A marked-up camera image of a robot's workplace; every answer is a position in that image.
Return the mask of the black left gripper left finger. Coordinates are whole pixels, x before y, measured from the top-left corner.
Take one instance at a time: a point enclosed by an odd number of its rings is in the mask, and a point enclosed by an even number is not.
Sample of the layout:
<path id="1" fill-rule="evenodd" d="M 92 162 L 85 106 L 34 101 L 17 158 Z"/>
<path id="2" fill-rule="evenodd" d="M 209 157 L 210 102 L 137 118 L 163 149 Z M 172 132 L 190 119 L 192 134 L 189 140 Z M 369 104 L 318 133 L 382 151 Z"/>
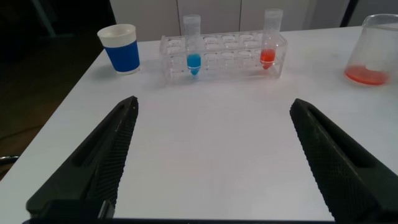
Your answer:
<path id="1" fill-rule="evenodd" d="M 118 187 L 139 112 L 138 100 L 120 101 L 26 203 L 32 218 L 54 200 L 107 200 Z"/>

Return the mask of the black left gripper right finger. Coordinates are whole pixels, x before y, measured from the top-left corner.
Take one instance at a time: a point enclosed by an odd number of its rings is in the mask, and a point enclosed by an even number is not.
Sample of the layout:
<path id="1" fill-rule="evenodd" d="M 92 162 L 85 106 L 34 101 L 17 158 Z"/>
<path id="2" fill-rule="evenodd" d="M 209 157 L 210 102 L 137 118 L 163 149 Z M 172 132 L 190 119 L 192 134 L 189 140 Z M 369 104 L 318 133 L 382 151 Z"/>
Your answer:
<path id="1" fill-rule="evenodd" d="M 290 117 L 336 222 L 397 223 L 397 175 L 307 101 Z"/>

